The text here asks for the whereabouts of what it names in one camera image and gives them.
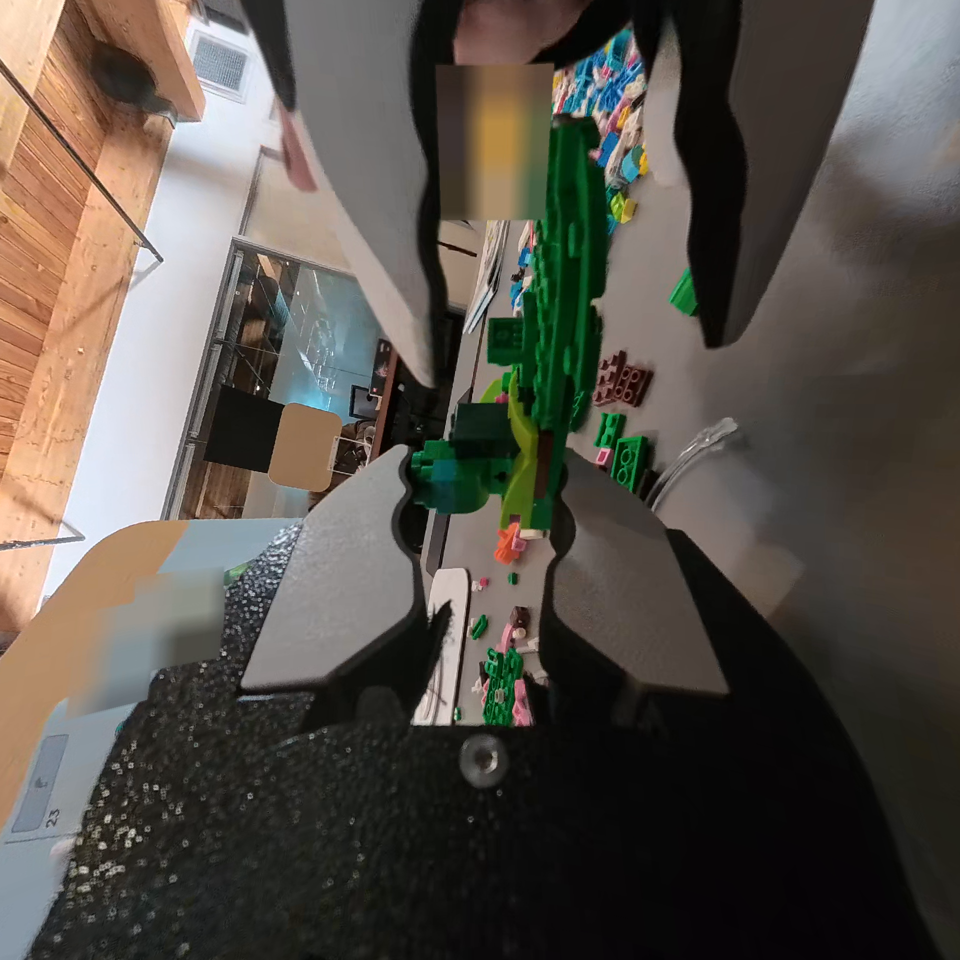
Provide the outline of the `pile of pastel lego pieces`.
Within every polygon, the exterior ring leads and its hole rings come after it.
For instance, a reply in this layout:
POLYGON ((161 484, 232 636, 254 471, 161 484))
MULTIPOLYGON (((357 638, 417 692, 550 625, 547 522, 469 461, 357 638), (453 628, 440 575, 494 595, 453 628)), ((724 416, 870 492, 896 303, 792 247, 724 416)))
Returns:
POLYGON ((647 95, 644 62, 632 30, 554 74, 553 114, 591 119, 599 146, 591 152, 606 193, 606 229, 613 234, 637 209, 631 185, 649 170, 643 114, 647 95))

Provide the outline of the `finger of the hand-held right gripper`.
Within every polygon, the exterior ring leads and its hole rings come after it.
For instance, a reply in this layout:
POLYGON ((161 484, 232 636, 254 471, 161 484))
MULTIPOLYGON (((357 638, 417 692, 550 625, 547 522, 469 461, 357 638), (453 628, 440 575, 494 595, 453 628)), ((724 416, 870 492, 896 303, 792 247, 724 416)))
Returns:
POLYGON ((293 126, 366 300, 410 374, 433 388, 447 310, 436 166, 414 92, 426 2, 285 2, 293 126))
POLYGON ((689 195, 702 341, 737 342, 786 251, 830 144, 871 1, 643 4, 650 174, 689 195))

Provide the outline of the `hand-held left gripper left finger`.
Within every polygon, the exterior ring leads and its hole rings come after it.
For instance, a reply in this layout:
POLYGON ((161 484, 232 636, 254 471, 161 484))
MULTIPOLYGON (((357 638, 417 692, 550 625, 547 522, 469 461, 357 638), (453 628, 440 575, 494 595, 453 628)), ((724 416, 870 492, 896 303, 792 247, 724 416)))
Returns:
POLYGON ((419 562, 404 542, 412 450, 397 445, 311 510, 270 604, 245 694, 318 689, 426 628, 419 562))

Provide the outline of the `green lego plate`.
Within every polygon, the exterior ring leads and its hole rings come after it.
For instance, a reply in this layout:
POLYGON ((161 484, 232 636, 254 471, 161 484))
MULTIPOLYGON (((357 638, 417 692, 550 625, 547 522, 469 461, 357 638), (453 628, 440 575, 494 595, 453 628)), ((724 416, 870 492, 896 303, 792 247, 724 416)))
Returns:
POLYGON ((610 467, 610 478, 635 495, 642 484, 651 454, 651 441, 645 435, 618 438, 610 467))

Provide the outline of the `black ceiling fixture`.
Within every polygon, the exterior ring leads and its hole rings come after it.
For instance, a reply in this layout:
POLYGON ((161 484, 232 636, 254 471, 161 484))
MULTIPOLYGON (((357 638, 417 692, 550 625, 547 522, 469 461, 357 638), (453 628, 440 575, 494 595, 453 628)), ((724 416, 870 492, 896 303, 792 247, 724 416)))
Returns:
POLYGON ((98 89, 114 101, 146 114, 163 116, 172 124, 177 123, 174 105, 159 96, 153 74, 137 56, 96 40, 90 75, 98 89))

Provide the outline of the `scattered small lego pieces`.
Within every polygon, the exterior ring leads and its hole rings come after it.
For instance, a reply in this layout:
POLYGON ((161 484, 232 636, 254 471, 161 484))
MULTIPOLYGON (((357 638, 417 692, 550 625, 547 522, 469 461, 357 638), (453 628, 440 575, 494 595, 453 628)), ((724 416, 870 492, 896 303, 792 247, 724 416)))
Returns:
POLYGON ((536 672, 539 638, 534 582, 515 566, 471 585, 464 674, 476 721, 488 727, 532 726, 528 680, 536 672))

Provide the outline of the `green lego build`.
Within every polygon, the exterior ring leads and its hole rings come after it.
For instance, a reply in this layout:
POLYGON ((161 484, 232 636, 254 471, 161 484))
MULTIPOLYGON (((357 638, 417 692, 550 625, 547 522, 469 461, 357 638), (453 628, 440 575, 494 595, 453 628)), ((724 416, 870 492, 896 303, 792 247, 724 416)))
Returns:
POLYGON ((609 238, 604 175, 590 118, 558 117, 549 136, 546 213, 534 222, 532 282, 520 315, 489 318, 486 359, 506 368, 505 401, 460 403, 449 436, 414 452, 415 504, 470 514, 490 496, 500 522, 547 532, 566 480, 574 402, 593 390, 602 345, 596 302, 609 238))

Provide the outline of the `glass window wall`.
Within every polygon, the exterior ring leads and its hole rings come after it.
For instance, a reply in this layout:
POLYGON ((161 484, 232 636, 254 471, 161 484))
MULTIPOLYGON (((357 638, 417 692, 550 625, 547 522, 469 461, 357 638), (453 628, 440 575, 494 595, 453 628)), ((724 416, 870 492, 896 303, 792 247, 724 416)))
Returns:
POLYGON ((236 238, 231 242, 184 426, 165 520, 299 519, 396 443, 438 437, 450 404, 463 313, 441 332, 440 393, 426 390, 381 329, 356 279, 236 238), (231 386, 342 420, 329 488, 312 492, 267 473, 203 459, 220 389, 231 386))

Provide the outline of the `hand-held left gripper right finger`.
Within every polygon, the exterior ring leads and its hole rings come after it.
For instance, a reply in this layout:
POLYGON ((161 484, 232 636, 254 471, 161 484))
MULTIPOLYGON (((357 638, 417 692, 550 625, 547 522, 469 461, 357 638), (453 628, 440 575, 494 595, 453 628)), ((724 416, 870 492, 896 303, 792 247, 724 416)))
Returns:
POLYGON ((727 694, 663 522, 642 500, 567 449, 544 581, 540 653, 562 632, 642 688, 727 694))

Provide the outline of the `black panel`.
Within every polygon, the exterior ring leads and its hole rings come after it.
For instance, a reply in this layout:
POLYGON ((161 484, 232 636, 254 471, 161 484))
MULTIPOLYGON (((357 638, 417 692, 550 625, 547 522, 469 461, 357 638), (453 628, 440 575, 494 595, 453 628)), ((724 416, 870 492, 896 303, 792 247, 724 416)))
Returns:
POLYGON ((204 462, 267 474, 285 405, 232 386, 217 396, 204 462))

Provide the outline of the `instruction booklet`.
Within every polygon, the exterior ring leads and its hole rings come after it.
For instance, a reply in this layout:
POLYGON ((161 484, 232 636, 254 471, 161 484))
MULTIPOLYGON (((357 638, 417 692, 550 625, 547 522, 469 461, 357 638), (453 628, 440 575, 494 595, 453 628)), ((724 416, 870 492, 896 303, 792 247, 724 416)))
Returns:
POLYGON ((486 221, 484 243, 478 258, 476 283, 464 313, 462 328, 464 334, 474 332, 486 316, 497 294, 511 223, 510 220, 486 221))

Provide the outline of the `person's right hand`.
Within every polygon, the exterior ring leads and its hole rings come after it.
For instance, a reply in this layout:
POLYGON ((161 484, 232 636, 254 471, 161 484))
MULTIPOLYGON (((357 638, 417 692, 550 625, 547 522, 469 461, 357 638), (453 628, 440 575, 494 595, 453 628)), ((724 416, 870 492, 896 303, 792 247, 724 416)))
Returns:
POLYGON ((453 62, 528 64, 562 40, 590 5, 590 1, 465 1, 453 38, 453 62))

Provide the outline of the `wall vent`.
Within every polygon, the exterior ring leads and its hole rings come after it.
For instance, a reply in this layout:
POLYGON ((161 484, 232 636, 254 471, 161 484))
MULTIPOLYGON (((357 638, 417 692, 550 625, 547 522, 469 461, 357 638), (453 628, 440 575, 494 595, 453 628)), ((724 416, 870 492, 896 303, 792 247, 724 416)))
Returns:
POLYGON ((213 33, 196 30, 191 36, 189 52, 204 91, 231 102, 246 102, 251 73, 249 50, 213 33))

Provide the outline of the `wooden ceiling beam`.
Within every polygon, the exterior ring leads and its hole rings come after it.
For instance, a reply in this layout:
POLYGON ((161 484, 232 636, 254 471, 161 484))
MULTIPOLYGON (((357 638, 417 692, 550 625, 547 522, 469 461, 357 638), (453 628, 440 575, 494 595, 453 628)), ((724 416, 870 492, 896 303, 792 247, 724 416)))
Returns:
POLYGON ((95 42, 133 54, 150 69, 158 96, 175 109, 178 122, 203 119, 206 97, 185 42, 189 2, 79 1, 95 42))

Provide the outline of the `clear curved lego rod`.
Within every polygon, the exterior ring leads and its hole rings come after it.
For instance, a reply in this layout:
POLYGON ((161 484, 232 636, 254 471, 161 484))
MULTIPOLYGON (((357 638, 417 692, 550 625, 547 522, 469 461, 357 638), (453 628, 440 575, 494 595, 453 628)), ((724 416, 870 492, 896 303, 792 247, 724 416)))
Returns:
POLYGON ((675 460, 666 465, 657 475, 653 486, 642 497, 644 504, 654 513, 659 510, 670 489, 680 479, 682 473, 707 453, 720 450, 726 441, 738 432, 738 429, 737 422, 729 416, 723 417, 714 425, 702 429, 680 451, 675 460))

